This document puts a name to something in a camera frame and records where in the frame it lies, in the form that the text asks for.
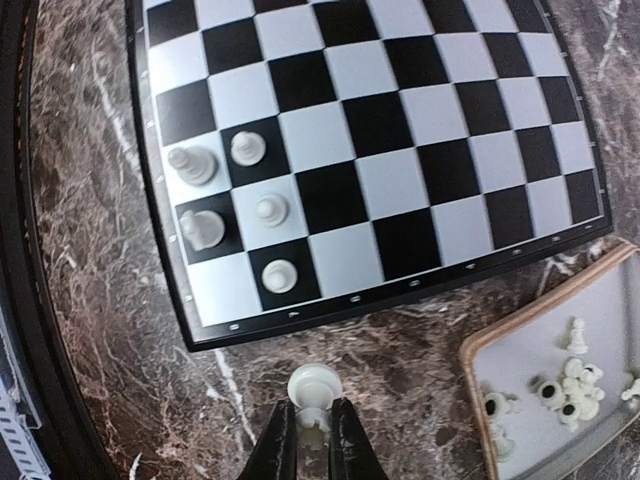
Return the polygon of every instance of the brown marble countertop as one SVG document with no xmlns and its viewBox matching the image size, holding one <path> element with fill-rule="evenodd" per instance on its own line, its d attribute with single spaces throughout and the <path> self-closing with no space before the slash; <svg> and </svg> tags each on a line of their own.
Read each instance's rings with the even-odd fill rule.
<svg viewBox="0 0 640 480">
<path fill-rule="evenodd" d="M 640 0 L 552 0 L 595 118 L 617 234 L 640 242 Z M 135 139 L 124 0 L 43 0 L 31 132 L 40 243 L 69 358 L 122 477 L 233 479 L 304 363 L 334 367 L 390 478 L 485 478 L 462 340 L 558 285 L 608 237 L 393 310 L 186 352 Z M 640 423 L 571 478 L 640 478 Z M 299 478 L 326 478 L 304 454 Z"/>
</svg>

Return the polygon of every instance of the white chess pawn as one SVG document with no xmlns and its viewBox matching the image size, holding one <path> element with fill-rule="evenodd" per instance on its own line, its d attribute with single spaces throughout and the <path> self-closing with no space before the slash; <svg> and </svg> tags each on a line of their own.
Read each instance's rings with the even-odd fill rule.
<svg viewBox="0 0 640 480">
<path fill-rule="evenodd" d="M 258 199 L 256 216 L 265 227 L 277 227 L 287 218 L 289 207 L 282 195 L 269 193 Z"/>
<path fill-rule="evenodd" d="M 204 185 L 218 170 L 216 157 L 200 147 L 174 148 L 167 155 L 167 161 L 183 182 L 194 186 Z"/>
<path fill-rule="evenodd" d="M 571 326 L 571 341 L 567 346 L 567 350 L 574 355 L 584 355 L 589 351 L 589 347 L 584 341 L 584 320 L 574 318 Z"/>
<path fill-rule="evenodd" d="M 274 260 L 262 271 L 262 284 L 272 293 L 286 293 L 298 283 L 298 271 L 287 260 Z"/>
<path fill-rule="evenodd" d="M 196 213 L 187 210 L 180 217 L 180 229 L 196 252 L 218 245 L 225 232 L 222 217 L 210 210 Z"/>
<path fill-rule="evenodd" d="M 627 402 L 637 395 L 640 395 L 640 378 L 633 382 L 631 388 L 622 392 L 621 397 L 625 402 Z"/>
<path fill-rule="evenodd" d="M 231 158 L 238 165 L 250 167 L 267 153 L 267 143 L 254 132 L 237 133 L 231 140 Z"/>
<path fill-rule="evenodd" d="M 491 439 L 496 446 L 498 463 L 508 462 L 516 451 L 516 442 L 507 438 L 506 431 L 502 425 L 491 423 Z"/>
</svg>

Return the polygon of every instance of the held chess piece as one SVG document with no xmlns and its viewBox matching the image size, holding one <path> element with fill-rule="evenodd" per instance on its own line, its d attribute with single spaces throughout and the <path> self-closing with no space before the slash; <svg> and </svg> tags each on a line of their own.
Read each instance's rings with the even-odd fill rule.
<svg viewBox="0 0 640 480">
<path fill-rule="evenodd" d="M 298 283 L 298 271 L 287 260 L 274 260 L 262 271 L 262 284 L 272 293 L 286 293 Z"/>
<path fill-rule="evenodd" d="M 240 132 L 231 139 L 231 158 L 238 165 L 250 167 L 264 158 L 267 144 L 257 133 Z"/>
<path fill-rule="evenodd" d="M 291 375 L 287 393 L 300 409 L 296 423 L 309 446 L 317 446 L 318 440 L 327 442 L 331 431 L 329 410 L 333 401 L 342 397 L 342 383 L 335 370 L 321 363 L 303 365 Z"/>
<path fill-rule="evenodd" d="M 491 439 L 496 446 L 496 460 L 498 463 L 508 462 L 516 451 L 516 442 L 507 438 L 502 425 L 491 423 Z"/>
<path fill-rule="evenodd" d="M 258 199 L 256 216 L 265 227 L 277 227 L 289 212 L 287 201 L 282 195 L 269 193 Z"/>
<path fill-rule="evenodd" d="M 574 355 L 584 355 L 589 351 L 589 347 L 584 341 L 584 320 L 574 318 L 571 325 L 571 341 L 567 346 L 567 350 Z"/>
<path fill-rule="evenodd" d="M 196 187 L 211 180 L 218 170 L 216 157 L 199 147 L 174 148 L 167 161 L 183 182 Z"/>
<path fill-rule="evenodd" d="M 224 221 L 216 212 L 187 210 L 180 217 L 180 229 L 191 248 L 199 252 L 218 245 L 224 238 Z"/>
<path fill-rule="evenodd" d="M 624 400 L 625 402 L 628 402 L 634 396 L 638 396 L 638 395 L 640 395 L 640 378 L 637 378 L 633 382 L 633 385 L 631 386 L 631 388 L 622 392 L 621 397 L 622 397 L 622 400 Z"/>
</svg>

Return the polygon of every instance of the tray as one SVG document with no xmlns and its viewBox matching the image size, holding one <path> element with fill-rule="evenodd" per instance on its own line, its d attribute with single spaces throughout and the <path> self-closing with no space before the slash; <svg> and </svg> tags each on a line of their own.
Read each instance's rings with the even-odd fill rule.
<svg viewBox="0 0 640 480">
<path fill-rule="evenodd" d="M 621 393 L 640 372 L 640 285 L 638 247 L 623 245 L 560 287 L 500 322 L 472 335 L 461 360 L 471 392 L 491 479 L 557 479 L 580 467 L 640 414 L 640 401 Z M 589 352 L 579 356 L 604 371 L 597 386 L 606 392 L 594 420 L 572 433 L 533 393 L 532 379 L 556 379 L 572 355 L 566 346 L 571 320 L 586 322 Z M 485 414 L 487 391 L 515 395 L 522 412 L 499 423 L 517 448 L 498 463 Z"/>
</svg>

